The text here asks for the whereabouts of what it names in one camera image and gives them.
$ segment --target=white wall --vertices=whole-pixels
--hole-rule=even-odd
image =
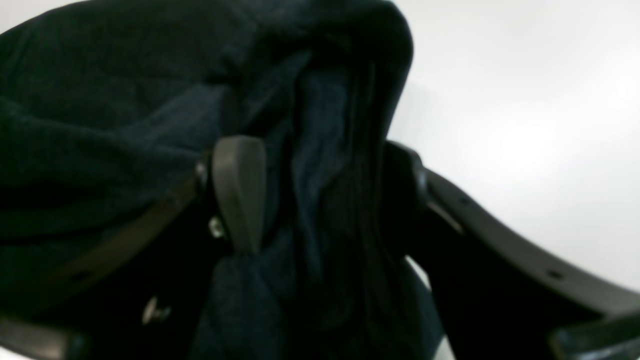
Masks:
[[[390,137],[508,226],[640,291],[640,2],[396,0]]]
[[[70,0],[0,0],[0,33],[4,33],[47,10],[76,2]]]
[[[0,347],[0,360],[32,360],[28,357],[20,356],[15,352],[10,352],[9,350]]]

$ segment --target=dark blue jacket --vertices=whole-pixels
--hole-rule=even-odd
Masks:
[[[265,248],[223,258],[190,359],[428,359],[380,235],[412,58],[379,0],[93,0],[0,36],[0,293],[109,238],[222,136],[264,139]]]

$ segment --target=metal screw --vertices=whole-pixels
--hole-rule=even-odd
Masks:
[[[204,166],[203,163],[196,164],[196,174],[198,174],[199,177],[206,176],[206,172],[207,172],[207,168]]]
[[[152,297],[151,300],[145,306],[145,310],[142,312],[142,324],[149,325],[152,323],[162,323],[171,314],[171,307],[164,309],[158,309],[158,297]]]
[[[222,226],[222,220],[219,217],[212,217],[209,221],[209,231],[214,238],[220,239],[225,237],[225,228]]]

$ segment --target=screw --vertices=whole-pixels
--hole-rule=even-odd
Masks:
[[[198,174],[199,177],[206,176],[206,172],[207,172],[207,168],[204,166],[203,163],[196,164],[196,174]]]
[[[171,314],[171,307],[164,309],[157,308],[158,297],[152,297],[151,300],[145,306],[145,310],[142,312],[142,324],[150,325],[152,323],[162,323]]]
[[[225,228],[222,226],[222,220],[219,217],[212,217],[209,221],[209,231],[214,238],[220,239],[225,237]]]

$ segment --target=garment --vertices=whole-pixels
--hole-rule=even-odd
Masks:
[[[189,358],[430,358],[431,298],[379,224],[411,57],[378,0],[93,0],[9,30],[0,287],[109,238],[245,134],[267,149],[264,249],[216,265]]]

